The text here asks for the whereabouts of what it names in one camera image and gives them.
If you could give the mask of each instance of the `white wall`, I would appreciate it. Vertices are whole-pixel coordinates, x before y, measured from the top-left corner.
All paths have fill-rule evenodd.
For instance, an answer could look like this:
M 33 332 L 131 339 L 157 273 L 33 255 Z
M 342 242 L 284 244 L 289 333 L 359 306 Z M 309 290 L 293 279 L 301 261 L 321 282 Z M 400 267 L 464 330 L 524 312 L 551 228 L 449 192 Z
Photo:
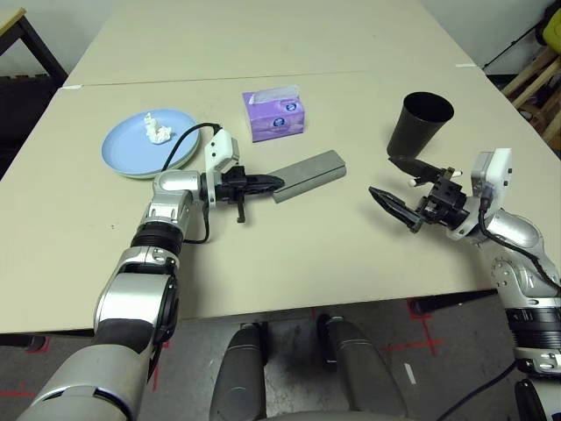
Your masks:
M 553 0 L 421 0 L 454 40 L 483 67 L 543 16 Z M 534 33 L 486 69 L 488 74 L 518 73 L 539 44 Z
M 552 3 L 552 0 L 421 1 L 480 66 L 537 22 L 543 9 Z M 0 0 L 0 7 L 25 7 L 27 18 L 62 66 L 70 71 L 86 51 L 116 2 L 117 0 Z M 530 62 L 537 48 L 533 35 L 530 35 L 486 71 L 491 74 L 517 73 Z M 0 57 L 0 75 L 33 75 L 42 72 L 42 67 L 21 41 Z
M 117 0 L 0 0 L 0 7 L 24 7 L 27 19 L 69 72 L 116 3 Z M 21 41 L 0 57 L 0 75 L 38 73 L 45 70 Z

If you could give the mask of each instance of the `tissue box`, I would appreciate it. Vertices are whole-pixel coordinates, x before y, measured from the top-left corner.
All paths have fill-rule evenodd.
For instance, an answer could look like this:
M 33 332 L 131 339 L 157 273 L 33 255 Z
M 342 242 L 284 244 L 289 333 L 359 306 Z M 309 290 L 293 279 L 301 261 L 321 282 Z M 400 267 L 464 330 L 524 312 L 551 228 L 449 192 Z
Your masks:
M 254 102 L 252 98 L 256 97 L 254 95 L 258 93 L 245 92 L 243 94 L 252 128 L 253 142 L 280 138 L 304 131 L 304 107 L 300 97 Z

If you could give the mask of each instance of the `blue plate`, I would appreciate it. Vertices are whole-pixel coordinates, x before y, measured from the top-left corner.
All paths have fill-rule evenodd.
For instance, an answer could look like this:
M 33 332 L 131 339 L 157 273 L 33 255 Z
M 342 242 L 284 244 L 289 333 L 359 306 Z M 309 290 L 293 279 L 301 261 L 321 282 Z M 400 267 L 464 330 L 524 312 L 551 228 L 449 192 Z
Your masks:
M 152 114 L 162 125 L 172 128 L 172 137 L 160 145 L 154 145 L 146 136 L 144 117 Z M 178 110 L 159 109 L 136 114 L 111 129 L 102 144 L 102 158 L 105 164 L 121 175 L 133 178 L 154 177 L 161 171 L 167 156 L 177 139 L 195 120 Z M 199 145 L 199 131 L 190 133 L 175 152 L 170 168 L 177 168 L 187 162 Z

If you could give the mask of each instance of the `table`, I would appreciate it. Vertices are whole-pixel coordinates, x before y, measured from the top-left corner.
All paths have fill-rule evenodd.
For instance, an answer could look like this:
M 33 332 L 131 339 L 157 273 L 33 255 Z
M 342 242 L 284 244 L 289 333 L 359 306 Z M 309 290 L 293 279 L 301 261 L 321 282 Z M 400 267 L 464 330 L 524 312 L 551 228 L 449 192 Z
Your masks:
M 472 65 L 416 0 L 124 0 L 66 85 Z
M 0 8 L 0 55 L 21 39 L 29 51 L 53 78 L 56 87 L 62 86 L 67 78 L 60 63 L 54 58 L 41 37 L 25 17 L 25 9 Z
M 291 83 L 301 86 L 305 132 L 252 144 L 241 93 Z M 387 63 L 352 74 L 84 86 L 58 91 L 0 182 L 0 332 L 92 326 L 99 293 L 152 194 L 150 182 L 107 169 L 100 145 L 122 119 L 159 107 L 222 123 L 238 139 L 248 173 L 331 148 L 348 171 L 280 204 L 248 200 L 244 225 L 233 205 L 212 211 L 210 242 L 181 252 L 181 318 L 488 287 L 475 247 L 453 244 L 438 226 L 411 234 L 367 192 L 377 186 L 415 205 L 427 191 L 409 188 L 385 152 L 402 98 L 419 89 L 445 96 L 456 110 L 420 159 L 462 168 L 458 181 L 469 191 L 478 152 L 513 147 L 505 208 L 537 224 L 560 266 L 559 160 L 478 68 Z M 188 167 L 203 170 L 201 151 Z M 202 236 L 199 219 L 190 238 Z

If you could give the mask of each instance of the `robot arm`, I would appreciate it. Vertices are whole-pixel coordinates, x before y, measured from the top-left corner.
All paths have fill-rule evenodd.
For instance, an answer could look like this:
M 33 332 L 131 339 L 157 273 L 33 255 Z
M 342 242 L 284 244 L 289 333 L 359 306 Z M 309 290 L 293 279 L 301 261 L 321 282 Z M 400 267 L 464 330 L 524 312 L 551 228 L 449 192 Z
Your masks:
M 454 168 L 435 168 L 406 157 L 390 160 L 415 177 L 413 185 L 432 182 L 434 187 L 415 210 L 371 187 L 374 200 L 412 232 L 423 223 L 440 224 L 451 239 L 466 239 L 480 249 L 515 338 L 517 367 L 528 375 L 515 389 L 521 420 L 559 420 L 561 283 L 539 230 L 501 208 L 512 175 L 510 149 L 479 155 L 469 197 L 451 181 Z
M 269 175 L 246 176 L 243 167 L 234 165 L 238 144 L 224 129 L 205 147 L 206 155 L 211 158 L 206 174 L 168 170 L 156 176 L 153 198 L 131 246 L 97 304 L 93 345 L 59 367 L 20 420 L 136 419 L 162 344 L 174 334 L 176 273 L 193 209 L 235 201 L 243 212 L 240 203 L 246 194 L 284 184 Z

